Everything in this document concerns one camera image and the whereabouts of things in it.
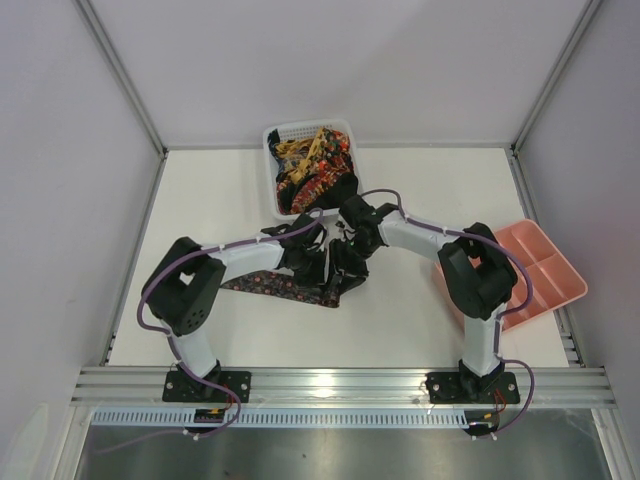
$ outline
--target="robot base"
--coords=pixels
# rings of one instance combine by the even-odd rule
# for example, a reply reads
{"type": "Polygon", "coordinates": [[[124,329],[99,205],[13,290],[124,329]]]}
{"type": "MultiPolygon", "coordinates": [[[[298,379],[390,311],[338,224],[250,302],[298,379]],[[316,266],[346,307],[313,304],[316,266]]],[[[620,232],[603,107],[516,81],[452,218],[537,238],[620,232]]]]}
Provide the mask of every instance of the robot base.
{"type": "Polygon", "coordinates": [[[512,372],[498,372],[473,393],[469,393],[469,390],[463,387],[464,380],[465,376],[461,372],[429,373],[425,385],[429,391],[431,403],[434,405],[471,403],[495,405],[496,398],[500,403],[507,405],[520,403],[516,376],[512,372]]]}
{"type": "MultiPolygon", "coordinates": [[[[227,387],[240,397],[242,403],[249,401],[251,372],[217,370],[214,371],[213,375],[210,374],[210,376],[205,377],[205,380],[227,387]]],[[[163,402],[226,404],[230,400],[225,393],[196,382],[184,373],[180,367],[167,373],[165,378],[164,391],[162,392],[163,402]]]]}

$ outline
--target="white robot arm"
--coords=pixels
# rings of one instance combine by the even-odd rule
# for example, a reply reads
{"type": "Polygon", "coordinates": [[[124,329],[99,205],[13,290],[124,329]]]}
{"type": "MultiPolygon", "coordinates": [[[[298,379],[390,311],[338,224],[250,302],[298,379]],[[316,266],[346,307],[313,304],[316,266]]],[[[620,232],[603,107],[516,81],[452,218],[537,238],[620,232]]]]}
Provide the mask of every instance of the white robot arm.
{"type": "MultiPolygon", "coordinates": [[[[425,383],[432,402],[476,402],[485,395],[493,402],[492,388],[497,388],[498,383],[504,388],[502,377],[510,375],[504,372],[498,355],[500,316],[511,298],[517,276],[506,256],[490,246],[495,237],[489,228],[474,224],[464,232],[456,232],[460,235],[449,234],[438,227],[421,228],[417,224],[427,224],[408,221],[398,206],[385,204],[374,209],[358,195],[343,204],[340,214],[353,233],[348,239],[334,239],[329,243],[328,269],[327,252],[317,248],[317,238],[326,235],[319,224],[303,235],[278,242],[261,241],[268,235],[294,232],[313,223],[310,216],[300,215],[292,225],[263,230],[255,242],[247,241],[233,249],[222,246],[220,251],[197,256],[162,279],[148,295],[147,304],[171,331],[173,345],[182,361],[200,378],[216,383],[220,363],[201,326],[222,283],[255,271],[286,267],[293,270],[298,284],[337,288],[343,293],[365,281],[366,260],[378,248],[397,247],[439,261],[451,299],[465,314],[464,354],[458,375],[448,385],[441,377],[427,378],[425,383]],[[465,232],[472,239],[466,238],[465,232]],[[479,237],[486,238],[487,242],[473,240],[479,237]]],[[[198,250],[203,247],[187,237],[177,240],[148,280],[145,290],[167,265],[198,250]]],[[[514,395],[509,403],[519,401],[517,391],[514,395]]]]}

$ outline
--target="colorful fabric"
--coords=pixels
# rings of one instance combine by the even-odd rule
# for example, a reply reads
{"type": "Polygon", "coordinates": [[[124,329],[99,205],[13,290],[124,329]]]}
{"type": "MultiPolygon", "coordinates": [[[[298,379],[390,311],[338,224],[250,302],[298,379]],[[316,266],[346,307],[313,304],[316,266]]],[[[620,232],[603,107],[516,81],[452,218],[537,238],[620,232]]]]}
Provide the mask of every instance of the colorful fabric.
{"type": "Polygon", "coordinates": [[[302,288],[293,282],[293,277],[282,273],[254,272],[229,280],[221,287],[237,292],[270,295],[321,307],[338,308],[340,306],[340,294],[337,289],[323,291],[320,288],[302,288]]]}
{"type": "Polygon", "coordinates": [[[356,194],[358,179],[349,137],[344,133],[321,127],[313,139],[279,143],[274,130],[269,135],[269,149],[279,163],[276,196],[282,213],[338,208],[356,194]]]}

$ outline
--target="white basket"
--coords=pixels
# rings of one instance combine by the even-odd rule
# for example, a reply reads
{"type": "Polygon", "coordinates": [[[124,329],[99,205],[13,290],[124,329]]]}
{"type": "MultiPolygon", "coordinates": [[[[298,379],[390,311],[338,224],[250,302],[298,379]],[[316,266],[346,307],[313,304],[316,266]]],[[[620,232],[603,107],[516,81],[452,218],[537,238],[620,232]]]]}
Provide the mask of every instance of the white basket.
{"type": "MultiPolygon", "coordinates": [[[[273,213],[273,216],[278,220],[290,222],[292,220],[295,220],[298,215],[287,215],[284,213],[280,213],[280,209],[278,208],[278,198],[276,197],[276,175],[278,175],[278,162],[275,158],[273,158],[271,152],[269,151],[269,142],[267,141],[267,137],[271,132],[277,129],[278,134],[280,135],[280,140],[283,142],[286,140],[302,140],[304,138],[315,137],[316,133],[318,133],[318,128],[320,127],[338,130],[339,132],[345,133],[349,136],[353,171],[356,177],[358,177],[358,193],[363,192],[362,176],[358,172],[356,142],[353,138],[351,127],[345,120],[309,120],[306,122],[285,123],[284,125],[270,127],[267,128],[262,135],[262,145],[264,148],[264,162],[266,167],[265,178],[267,179],[267,193],[269,195],[269,204],[271,206],[271,213],[273,213]]],[[[329,217],[332,215],[338,215],[337,208],[324,210],[325,217],[329,217]]]]}

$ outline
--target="gray wall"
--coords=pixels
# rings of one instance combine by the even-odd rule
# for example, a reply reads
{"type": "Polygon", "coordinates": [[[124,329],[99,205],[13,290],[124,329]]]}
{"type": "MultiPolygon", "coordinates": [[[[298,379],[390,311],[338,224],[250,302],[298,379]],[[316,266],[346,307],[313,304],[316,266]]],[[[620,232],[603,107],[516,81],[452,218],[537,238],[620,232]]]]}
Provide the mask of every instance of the gray wall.
{"type": "Polygon", "coordinates": [[[163,140],[510,142],[585,0],[95,0],[163,140]]]}
{"type": "Polygon", "coordinates": [[[0,459],[48,403],[44,478],[158,159],[72,2],[0,2],[0,52],[0,459]]]}
{"type": "Polygon", "coordinates": [[[573,311],[640,455],[640,2],[605,2],[523,160],[541,222],[589,283],[573,311]]]}

